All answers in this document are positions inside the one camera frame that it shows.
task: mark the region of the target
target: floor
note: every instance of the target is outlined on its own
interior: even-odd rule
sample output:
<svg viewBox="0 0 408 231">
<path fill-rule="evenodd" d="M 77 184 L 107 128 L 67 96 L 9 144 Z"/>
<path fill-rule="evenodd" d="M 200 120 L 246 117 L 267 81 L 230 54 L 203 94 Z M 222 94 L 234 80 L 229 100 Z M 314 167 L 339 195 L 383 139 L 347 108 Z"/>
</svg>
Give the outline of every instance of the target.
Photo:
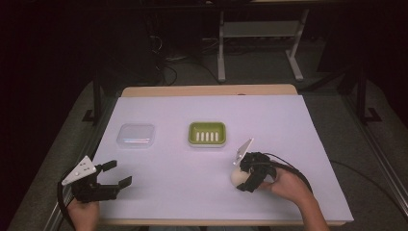
<svg viewBox="0 0 408 231">
<path fill-rule="evenodd" d="M 297 89 L 310 86 L 328 73 L 316 72 L 324 41 L 302 41 L 296 58 L 304 74 L 303 82 L 293 78 L 284 50 L 290 40 L 269 40 L 268 45 L 235 45 L 227 53 L 225 85 L 236 84 L 293 84 Z M 163 70 L 162 84 L 174 81 L 174 86 L 217 85 L 217 54 L 206 50 L 202 62 L 182 59 L 168 63 Z M 367 106 L 382 118 L 361 126 L 354 114 L 355 91 L 348 96 L 336 92 L 341 78 L 313 92 L 302 92 L 306 105 L 332 167 L 348 201 L 354 221 L 331 230 L 406 230 L 407 219 L 392 200 L 393 193 L 380 169 L 374 151 L 364 131 L 368 130 L 388 157 L 404 185 L 408 185 L 408 129 L 388 106 L 384 94 L 368 82 Z M 50 216 L 56 205 L 55 183 L 63 172 L 75 165 L 84 153 L 96 146 L 103 134 L 115 104 L 114 97 L 103 97 L 104 114 L 98 126 L 82 118 L 92 109 L 92 85 L 89 83 L 79 95 L 62 129 L 55 138 L 30 190 L 26 193 L 9 230 L 50 230 Z M 271 230 L 302 230 L 302 227 L 270 227 Z M 60 230 L 70 230 L 63 222 Z M 138 227 L 100 226 L 98 230 L 139 230 Z"/>
</svg>

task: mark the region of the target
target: green soap dish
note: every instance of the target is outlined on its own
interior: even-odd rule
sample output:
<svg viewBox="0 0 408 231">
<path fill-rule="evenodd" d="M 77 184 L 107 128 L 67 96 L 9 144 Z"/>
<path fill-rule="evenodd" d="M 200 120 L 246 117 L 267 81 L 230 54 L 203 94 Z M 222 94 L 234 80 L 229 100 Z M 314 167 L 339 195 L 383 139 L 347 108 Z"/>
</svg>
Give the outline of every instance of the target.
<svg viewBox="0 0 408 231">
<path fill-rule="evenodd" d="M 193 147 L 222 147 L 226 131 L 222 122 L 194 122 L 190 124 L 189 143 Z"/>
</svg>

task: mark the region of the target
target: human hand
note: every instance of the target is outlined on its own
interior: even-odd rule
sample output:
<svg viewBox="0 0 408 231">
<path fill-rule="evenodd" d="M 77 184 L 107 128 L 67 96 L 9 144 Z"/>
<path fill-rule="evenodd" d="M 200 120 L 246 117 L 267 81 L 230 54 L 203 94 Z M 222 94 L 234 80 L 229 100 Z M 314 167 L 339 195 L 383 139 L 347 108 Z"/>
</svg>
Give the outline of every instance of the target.
<svg viewBox="0 0 408 231">
<path fill-rule="evenodd" d="M 306 184 L 295 174 L 276 169 L 276 177 L 273 183 L 263 182 L 258 189 L 268 190 L 300 206 L 304 201 L 315 199 Z"/>
<path fill-rule="evenodd" d="M 76 231 L 96 229 L 99 220 L 99 202 L 82 203 L 74 198 L 67 209 Z"/>
</svg>

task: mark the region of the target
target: dark background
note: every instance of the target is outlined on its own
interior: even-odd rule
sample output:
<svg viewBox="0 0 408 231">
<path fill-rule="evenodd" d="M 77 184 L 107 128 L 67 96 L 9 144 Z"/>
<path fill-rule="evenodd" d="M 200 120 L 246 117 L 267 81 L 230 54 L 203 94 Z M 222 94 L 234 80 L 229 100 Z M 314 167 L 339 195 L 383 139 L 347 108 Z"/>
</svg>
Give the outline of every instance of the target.
<svg viewBox="0 0 408 231">
<path fill-rule="evenodd" d="M 140 12 L 77 11 L 92 1 L 0 4 L 0 230 L 5 230 L 76 98 L 95 75 L 107 94 L 155 85 L 160 60 L 151 53 L 148 33 L 153 30 L 199 59 L 199 42 L 217 36 L 218 19 L 217 13 L 159 13 L 162 23 L 152 26 L 151 15 Z M 370 79 L 408 126 L 407 9 L 406 3 L 314 7 L 303 39 L 327 40 L 320 70 L 335 71 L 363 58 Z M 229 16 L 268 19 L 297 11 Z"/>
</svg>

